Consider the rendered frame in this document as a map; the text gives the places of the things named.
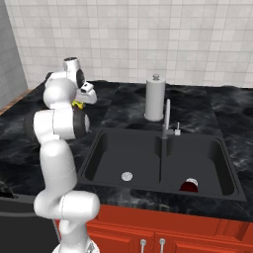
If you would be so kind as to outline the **black double basin sink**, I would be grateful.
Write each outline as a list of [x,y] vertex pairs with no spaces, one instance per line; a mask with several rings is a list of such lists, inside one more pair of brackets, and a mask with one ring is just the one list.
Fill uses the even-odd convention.
[[[124,172],[132,179],[125,182]],[[246,200],[224,140],[219,135],[101,128],[78,172],[86,185],[129,188],[222,200]],[[180,190],[188,179],[196,193]]]

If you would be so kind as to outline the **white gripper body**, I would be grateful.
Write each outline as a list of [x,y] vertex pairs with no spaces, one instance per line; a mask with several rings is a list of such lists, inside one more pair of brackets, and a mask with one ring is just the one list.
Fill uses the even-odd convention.
[[88,93],[80,92],[78,101],[85,104],[94,105],[97,102],[97,94],[94,89]]

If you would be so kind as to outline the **red cupboard front panel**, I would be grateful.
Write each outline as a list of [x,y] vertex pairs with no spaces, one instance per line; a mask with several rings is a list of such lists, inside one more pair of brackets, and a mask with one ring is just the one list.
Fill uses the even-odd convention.
[[98,220],[203,235],[214,235],[218,226],[217,218],[106,205],[102,205]]

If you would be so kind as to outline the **black dishwasher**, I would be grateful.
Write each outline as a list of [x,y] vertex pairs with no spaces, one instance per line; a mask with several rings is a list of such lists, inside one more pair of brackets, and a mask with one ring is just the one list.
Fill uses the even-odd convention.
[[0,193],[0,253],[52,253],[55,222],[37,216],[33,196]]

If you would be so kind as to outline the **white paper towel roll holder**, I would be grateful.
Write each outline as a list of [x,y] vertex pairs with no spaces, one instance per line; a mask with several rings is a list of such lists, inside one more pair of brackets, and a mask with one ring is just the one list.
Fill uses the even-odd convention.
[[151,122],[163,119],[163,105],[166,81],[159,74],[153,74],[146,80],[145,112],[144,116]]

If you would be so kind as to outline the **red cupboard door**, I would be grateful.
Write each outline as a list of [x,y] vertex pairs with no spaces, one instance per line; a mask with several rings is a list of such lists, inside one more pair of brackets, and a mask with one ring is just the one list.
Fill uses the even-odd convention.
[[160,238],[166,240],[164,253],[253,253],[253,245],[160,232],[155,233],[155,253],[160,253]]
[[153,253],[153,232],[95,226],[89,226],[87,230],[101,253],[140,253],[140,239],[146,240],[144,253]]

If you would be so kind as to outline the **grey sink tap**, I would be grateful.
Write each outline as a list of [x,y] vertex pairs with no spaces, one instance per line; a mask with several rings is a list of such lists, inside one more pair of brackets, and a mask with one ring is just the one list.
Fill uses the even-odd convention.
[[170,100],[166,101],[166,111],[165,111],[165,118],[164,118],[164,124],[162,129],[162,137],[166,138],[169,134],[172,134],[173,131],[169,128],[170,125],[170,106],[171,102]]

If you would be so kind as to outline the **dark red cup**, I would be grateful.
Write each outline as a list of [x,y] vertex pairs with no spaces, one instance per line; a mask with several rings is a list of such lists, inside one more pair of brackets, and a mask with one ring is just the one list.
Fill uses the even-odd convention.
[[188,178],[180,187],[181,191],[194,192],[198,191],[198,181],[194,178]]

